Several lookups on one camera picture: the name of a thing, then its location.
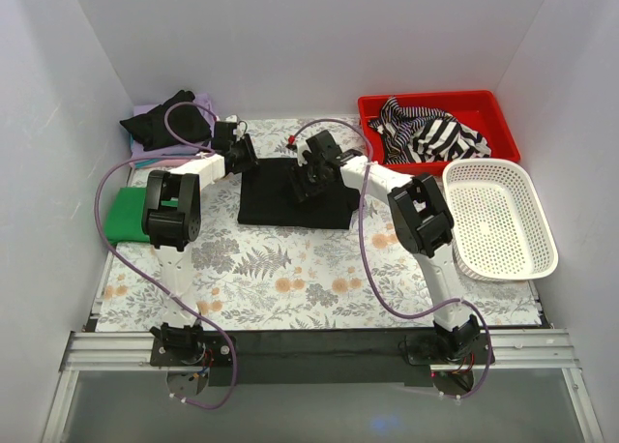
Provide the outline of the black floral print t-shirt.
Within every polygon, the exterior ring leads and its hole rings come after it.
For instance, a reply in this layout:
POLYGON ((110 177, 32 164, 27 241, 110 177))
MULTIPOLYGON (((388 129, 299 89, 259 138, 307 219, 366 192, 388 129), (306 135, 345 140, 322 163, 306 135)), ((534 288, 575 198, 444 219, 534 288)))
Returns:
POLYGON ((238 223, 347 230, 358 210, 359 192, 342 183, 332 184, 300 203, 289 176, 295 163, 289 158, 262 159, 258 167, 242 174, 238 223))

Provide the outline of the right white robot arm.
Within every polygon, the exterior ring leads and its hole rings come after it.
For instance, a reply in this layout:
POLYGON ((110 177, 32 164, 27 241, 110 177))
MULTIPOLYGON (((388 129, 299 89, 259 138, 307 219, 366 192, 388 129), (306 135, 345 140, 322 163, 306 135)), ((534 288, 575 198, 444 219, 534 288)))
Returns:
POLYGON ((431 315, 439 355, 449 363, 463 361, 480 335, 480 318, 463 299, 453 252, 455 221, 435 179, 428 174, 398 173, 358 150, 344 151, 327 131, 311 136, 301 145, 292 135, 286 147, 297 155, 290 177, 298 201, 315 198, 339 183, 359 192, 360 214, 364 213, 368 196, 389 206, 397 239, 421 268, 432 307, 405 314, 388 305, 372 278, 364 224, 358 221, 360 252, 370 288, 382 308, 397 318, 416 320, 431 315))

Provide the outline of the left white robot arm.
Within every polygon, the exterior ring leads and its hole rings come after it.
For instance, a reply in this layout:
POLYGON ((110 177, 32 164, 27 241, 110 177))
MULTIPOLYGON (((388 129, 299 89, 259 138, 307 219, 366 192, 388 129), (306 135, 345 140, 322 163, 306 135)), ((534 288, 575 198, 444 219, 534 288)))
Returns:
POLYGON ((228 174, 258 166, 247 124, 234 117, 215 123, 211 148, 170 170, 148 176, 142 231, 159 262, 161 284, 169 291, 163 322, 170 327, 192 326, 198 310, 193 289, 192 244, 201 228, 201 193, 228 174))

